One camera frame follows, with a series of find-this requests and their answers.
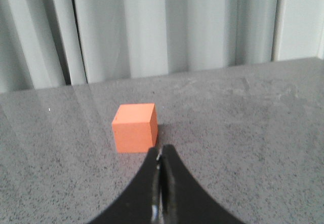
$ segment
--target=foam block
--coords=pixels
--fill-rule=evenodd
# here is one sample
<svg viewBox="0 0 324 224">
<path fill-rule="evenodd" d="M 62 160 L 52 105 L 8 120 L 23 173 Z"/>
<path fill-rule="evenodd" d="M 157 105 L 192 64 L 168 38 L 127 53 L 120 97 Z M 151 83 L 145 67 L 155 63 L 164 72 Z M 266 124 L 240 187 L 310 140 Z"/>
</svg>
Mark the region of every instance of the foam block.
<svg viewBox="0 0 324 224">
<path fill-rule="evenodd" d="M 111 124 L 117 152 L 147 152 L 155 146 L 157 118 L 154 103 L 122 104 Z"/>
</svg>

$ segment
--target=speckled surface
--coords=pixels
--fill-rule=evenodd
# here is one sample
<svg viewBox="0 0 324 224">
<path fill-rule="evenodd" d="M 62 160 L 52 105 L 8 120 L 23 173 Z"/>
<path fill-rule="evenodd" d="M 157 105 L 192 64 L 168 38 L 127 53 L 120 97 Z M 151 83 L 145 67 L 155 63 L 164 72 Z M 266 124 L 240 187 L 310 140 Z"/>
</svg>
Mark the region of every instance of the speckled surface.
<svg viewBox="0 0 324 224">
<path fill-rule="evenodd" d="M 83 223 L 145 154 L 117 154 L 122 103 L 246 223 L 324 223 L 324 62 L 304 59 L 0 95 L 0 222 Z"/>
</svg>

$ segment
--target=gray countertop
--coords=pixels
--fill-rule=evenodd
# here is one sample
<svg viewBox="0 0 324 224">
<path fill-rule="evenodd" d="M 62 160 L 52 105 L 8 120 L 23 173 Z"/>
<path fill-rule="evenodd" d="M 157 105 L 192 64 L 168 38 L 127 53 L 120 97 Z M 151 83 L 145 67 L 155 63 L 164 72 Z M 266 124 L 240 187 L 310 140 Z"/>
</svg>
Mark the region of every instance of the gray countertop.
<svg viewBox="0 0 324 224">
<path fill-rule="evenodd" d="M 0 95 L 0 222 L 82 223 L 145 154 L 117 154 L 122 103 L 156 103 L 159 143 L 246 223 L 324 223 L 324 62 L 302 59 Z"/>
</svg>

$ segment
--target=white curtain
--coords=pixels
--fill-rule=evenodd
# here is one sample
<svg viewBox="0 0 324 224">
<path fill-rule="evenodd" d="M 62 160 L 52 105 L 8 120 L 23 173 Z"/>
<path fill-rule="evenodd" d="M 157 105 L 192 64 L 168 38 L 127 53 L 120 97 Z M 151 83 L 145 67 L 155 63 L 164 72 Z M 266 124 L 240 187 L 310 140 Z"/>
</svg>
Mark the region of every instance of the white curtain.
<svg viewBox="0 0 324 224">
<path fill-rule="evenodd" d="M 0 92 L 271 60 L 277 0 L 0 0 Z"/>
</svg>

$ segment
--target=cube side face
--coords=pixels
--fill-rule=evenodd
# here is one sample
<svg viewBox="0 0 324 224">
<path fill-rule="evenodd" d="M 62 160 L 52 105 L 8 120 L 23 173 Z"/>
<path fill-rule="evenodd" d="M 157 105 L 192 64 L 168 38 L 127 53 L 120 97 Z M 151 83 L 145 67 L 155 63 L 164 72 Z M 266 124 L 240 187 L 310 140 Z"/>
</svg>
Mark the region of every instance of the cube side face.
<svg viewBox="0 0 324 224">
<path fill-rule="evenodd" d="M 157 128 L 157 115 L 156 115 L 155 106 L 153 108 L 153 112 L 152 112 L 152 115 L 151 115 L 150 127 L 151 127 L 152 143 L 153 143 L 153 146 L 155 146 L 155 144 L 156 144 L 156 138 L 157 138 L 157 133 L 158 133 L 158 128 Z"/>
<path fill-rule="evenodd" d="M 150 123 L 112 123 L 116 149 L 119 153 L 147 152 L 153 147 Z"/>
</svg>

